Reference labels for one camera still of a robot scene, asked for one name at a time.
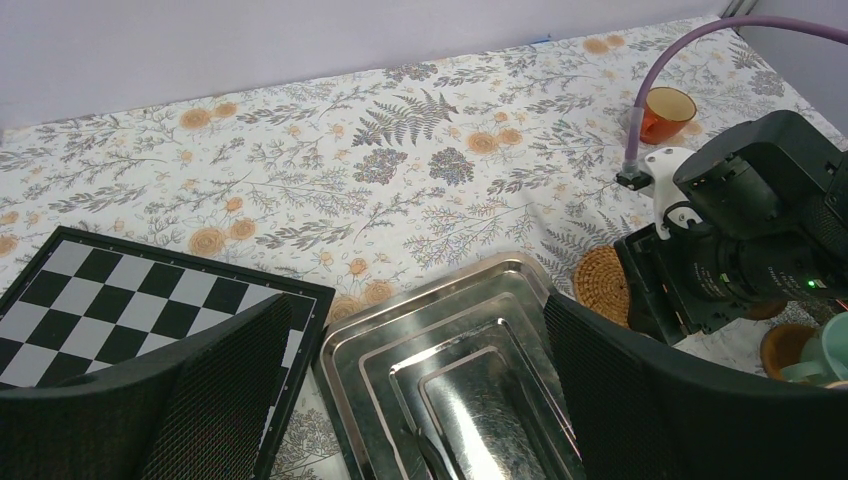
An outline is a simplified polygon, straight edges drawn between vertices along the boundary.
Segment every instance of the woven coaster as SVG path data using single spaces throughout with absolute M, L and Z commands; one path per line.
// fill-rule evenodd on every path
M 577 301 L 625 328 L 630 310 L 630 288 L 615 248 L 598 247 L 586 252 L 574 272 Z

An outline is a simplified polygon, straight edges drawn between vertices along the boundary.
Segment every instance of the nested metal trays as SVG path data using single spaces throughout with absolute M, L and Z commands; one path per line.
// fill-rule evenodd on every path
M 501 254 L 331 325 L 315 373 L 351 477 L 582 478 L 542 314 L 553 289 Z

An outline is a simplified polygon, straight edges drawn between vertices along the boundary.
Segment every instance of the light green mug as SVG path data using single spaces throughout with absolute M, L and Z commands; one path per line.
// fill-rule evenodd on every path
M 800 360 L 780 370 L 786 381 L 823 386 L 848 380 L 848 312 L 831 318 L 807 340 Z

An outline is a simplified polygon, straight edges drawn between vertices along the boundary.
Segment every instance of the orange cup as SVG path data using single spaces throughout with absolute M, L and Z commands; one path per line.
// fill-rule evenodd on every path
M 639 140 L 657 145 L 677 135 L 695 118 L 698 109 L 689 95 L 671 87 L 652 88 L 645 102 Z

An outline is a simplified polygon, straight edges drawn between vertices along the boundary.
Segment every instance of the black camera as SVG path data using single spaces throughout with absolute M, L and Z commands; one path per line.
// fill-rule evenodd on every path
M 668 344 L 712 333 L 757 305 L 848 294 L 848 162 L 790 111 L 737 125 L 676 170 L 675 204 L 615 242 L 631 293 L 630 327 Z

